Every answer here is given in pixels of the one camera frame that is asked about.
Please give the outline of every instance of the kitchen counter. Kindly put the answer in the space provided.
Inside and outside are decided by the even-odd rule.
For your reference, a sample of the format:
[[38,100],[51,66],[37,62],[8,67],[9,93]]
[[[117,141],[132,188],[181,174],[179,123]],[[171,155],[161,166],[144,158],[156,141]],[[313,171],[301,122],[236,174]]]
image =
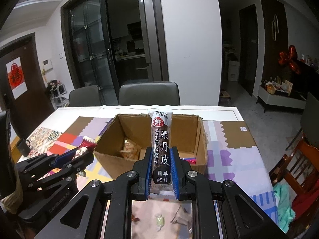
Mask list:
[[121,61],[121,60],[128,60],[128,59],[141,58],[141,57],[145,57],[145,54],[120,57],[120,58],[116,59],[116,62]]

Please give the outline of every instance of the red circular logo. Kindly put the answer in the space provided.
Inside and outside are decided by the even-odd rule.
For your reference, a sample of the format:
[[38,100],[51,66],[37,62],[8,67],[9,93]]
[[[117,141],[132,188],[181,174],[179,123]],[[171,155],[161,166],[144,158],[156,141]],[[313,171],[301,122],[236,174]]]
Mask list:
[[154,127],[162,127],[164,125],[164,121],[160,117],[156,117],[153,120]]

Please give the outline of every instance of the sliding glass door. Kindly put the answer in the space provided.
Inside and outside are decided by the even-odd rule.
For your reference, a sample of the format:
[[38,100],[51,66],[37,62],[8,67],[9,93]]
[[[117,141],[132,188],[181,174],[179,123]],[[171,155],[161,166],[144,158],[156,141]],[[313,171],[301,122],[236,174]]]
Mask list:
[[106,105],[117,105],[119,91],[110,53],[105,0],[85,0],[70,10],[75,67],[81,86],[98,85]]

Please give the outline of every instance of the silver bolt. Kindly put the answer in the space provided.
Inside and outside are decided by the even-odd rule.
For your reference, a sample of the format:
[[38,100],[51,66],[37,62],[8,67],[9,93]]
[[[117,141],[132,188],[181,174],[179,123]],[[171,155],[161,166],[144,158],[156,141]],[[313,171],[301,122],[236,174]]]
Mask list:
[[136,176],[136,171],[128,171],[126,174],[128,177],[134,177]]
[[234,186],[234,182],[232,180],[225,180],[225,185],[228,187]]
[[197,172],[196,171],[189,171],[188,173],[189,177],[196,177],[197,176]]
[[97,187],[97,186],[99,186],[99,184],[100,184],[100,181],[99,181],[99,180],[92,180],[92,181],[90,181],[90,186],[91,186],[91,187]]

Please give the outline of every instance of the red cloth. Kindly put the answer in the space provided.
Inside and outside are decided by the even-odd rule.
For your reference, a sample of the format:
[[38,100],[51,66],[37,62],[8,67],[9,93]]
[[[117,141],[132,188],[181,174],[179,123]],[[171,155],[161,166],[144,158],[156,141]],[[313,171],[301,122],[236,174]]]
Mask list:
[[313,202],[319,197],[319,180],[308,193],[297,196],[292,202],[291,208],[296,213],[295,220],[298,219],[307,209],[312,205]]

